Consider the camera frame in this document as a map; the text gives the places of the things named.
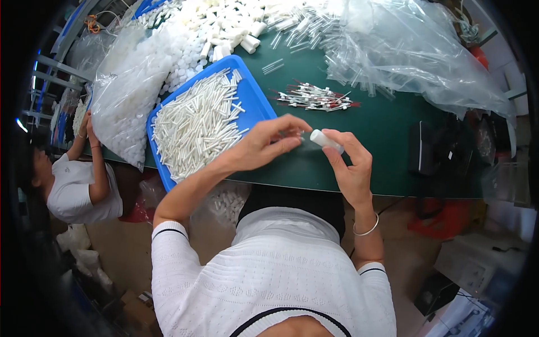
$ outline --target workbench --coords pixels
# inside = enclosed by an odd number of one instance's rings
[[[420,179],[407,170],[408,137],[412,124],[423,120],[433,127],[444,124],[447,116],[443,112],[413,93],[395,93],[396,99],[389,101],[381,94],[370,98],[367,92],[349,85],[343,87],[337,81],[326,79],[326,64],[321,50],[302,50],[290,54],[284,41],[276,50],[269,45],[275,32],[265,32],[259,39],[257,51],[249,55],[240,46],[235,54],[242,57],[258,85],[267,97],[275,94],[270,91],[284,91],[294,79],[308,82],[318,87],[329,87],[342,94],[351,91],[349,98],[361,102],[359,108],[333,112],[306,111],[303,108],[278,106],[277,101],[269,100],[278,116],[290,113],[304,119],[313,129],[331,128],[352,132],[372,154],[371,191],[375,195],[417,196]],[[284,67],[263,75],[262,67],[282,58]],[[87,144],[85,153],[90,154]],[[123,161],[108,149],[103,149],[103,157],[113,161]],[[350,159],[343,155],[350,164]],[[149,145],[146,147],[146,167],[155,168],[154,157]],[[463,188],[448,193],[452,198],[480,198],[480,174],[483,166],[477,155],[473,156],[468,170],[467,181]],[[338,191],[333,169],[318,145],[306,140],[299,148],[284,154],[270,164],[246,172],[238,172],[229,177],[231,180],[305,188],[325,191]]]

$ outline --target silver bracelet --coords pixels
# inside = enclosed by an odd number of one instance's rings
[[[371,228],[371,230],[368,231],[367,233],[363,233],[363,234],[356,233],[356,223],[354,222],[354,225],[352,226],[352,232],[354,233],[355,236],[365,236],[365,235],[370,234],[372,231],[374,231],[374,228],[376,228],[376,226],[378,225],[378,221],[380,220],[380,217],[378,216],[378,213],[375,213],[375,214],[376,214],[376,223]]]

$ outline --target woman's right hand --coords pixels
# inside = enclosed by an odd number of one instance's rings
[[[351,132],[323,129],[322,133],[327,138],[342,145],[352,161],[352,166],[347,166],[337,150],[328,146],[322,148],[333,167],[338,187],[343,196],[356,210],[366,205],[372,205],[370,191],[372,155]]]
[[[94,134],[94,128],[92,126],[92,116],[88,117],[88,124],[86,125],[86,131],[88,132],[88,141],[90,141],[90,146],[101,146],[98,138]]]

